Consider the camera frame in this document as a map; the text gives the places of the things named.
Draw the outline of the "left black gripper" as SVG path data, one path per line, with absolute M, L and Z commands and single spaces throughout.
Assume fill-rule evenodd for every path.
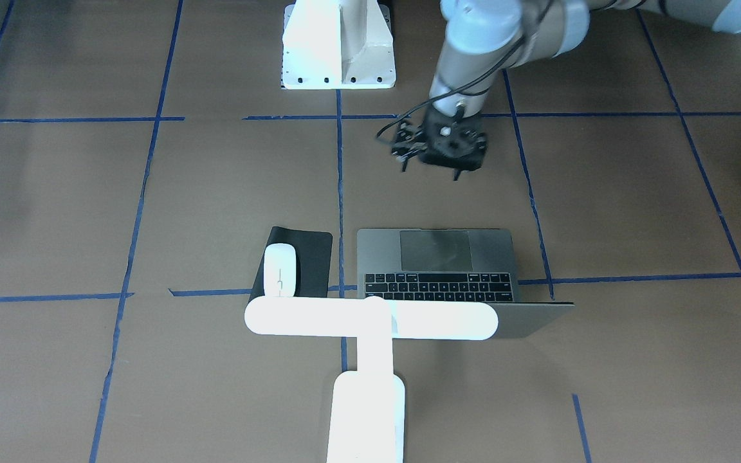
M 484 163 L 488 137 L 480 113 L 465 117 L 459 109 L 448 116 L 431 105 L 423 118 L 421 134 L 425 142 L 421 162 L 453 169 L 455 182 L 463 171 L 478 170 Z M 409 160 L 400 160 L 400 164 L 401 172 L 406 172 Z

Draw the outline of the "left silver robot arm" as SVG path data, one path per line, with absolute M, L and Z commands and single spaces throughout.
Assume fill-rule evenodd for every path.
M 442 1 L 444 43 L 421 123 L 399 117 L 389 152 L 453 170 L 479 169 L 488 137 L 482 108 L 500 71 L 564 55 L 585 39 L 593 12 L 642 9 L 714 32 L 741 34 L 741 1 Z

